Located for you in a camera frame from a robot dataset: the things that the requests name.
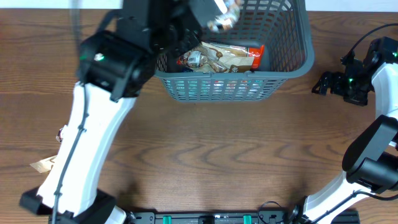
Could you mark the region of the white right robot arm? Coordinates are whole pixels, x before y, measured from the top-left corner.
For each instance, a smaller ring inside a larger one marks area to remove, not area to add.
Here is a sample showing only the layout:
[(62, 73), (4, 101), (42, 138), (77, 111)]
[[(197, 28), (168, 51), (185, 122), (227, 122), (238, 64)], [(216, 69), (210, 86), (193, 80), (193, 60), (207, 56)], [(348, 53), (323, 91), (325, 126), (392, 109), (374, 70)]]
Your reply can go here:
[(368, 197), (383, 201), (383, 192), (397, 190), (397, 156), (386, 152), (397, 147), (397, 41), (375, 39), (364, 60), (350, 50), (341, 62), (345, 71), (325, 72), (313, 93), (330, 91), (347, 103), (366, 106), (373, 91), (376, 119), (347, 148), (340, 174), (296, 205), (290, 223), (331, 223), (335, 218), (348, 223), (347, 208)]

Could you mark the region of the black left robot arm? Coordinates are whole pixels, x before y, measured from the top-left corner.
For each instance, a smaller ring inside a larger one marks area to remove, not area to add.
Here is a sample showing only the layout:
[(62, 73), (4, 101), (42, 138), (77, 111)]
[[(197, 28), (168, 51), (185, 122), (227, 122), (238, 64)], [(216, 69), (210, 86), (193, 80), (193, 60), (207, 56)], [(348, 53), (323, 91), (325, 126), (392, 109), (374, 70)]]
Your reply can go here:
[(228, 1), (124, 1), (105, 14), (96, 32), (80, 38), (78, 2), (71, 6), (79, 56), (68, 124), (49, 175), (21, 195), (19, 204), (50, 223), (126, 223), (116, 199), (98, 182), (115, 135), (155, 74), (158, 58), (179, 56), (200, 43)]

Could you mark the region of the blue white snack bag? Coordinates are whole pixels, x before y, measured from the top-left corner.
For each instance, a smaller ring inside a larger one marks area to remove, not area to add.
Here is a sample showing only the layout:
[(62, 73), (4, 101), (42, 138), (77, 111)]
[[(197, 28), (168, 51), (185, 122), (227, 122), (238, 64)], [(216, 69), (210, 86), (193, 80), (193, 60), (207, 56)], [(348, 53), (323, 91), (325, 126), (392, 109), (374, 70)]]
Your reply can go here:
[(252, 97), (259, 92), (266, 83), (265, 80), (254, 79), (188, 79), (166, 81), (165, 87), (170, 94), (189, 98), (243, 98), (244, 96)]

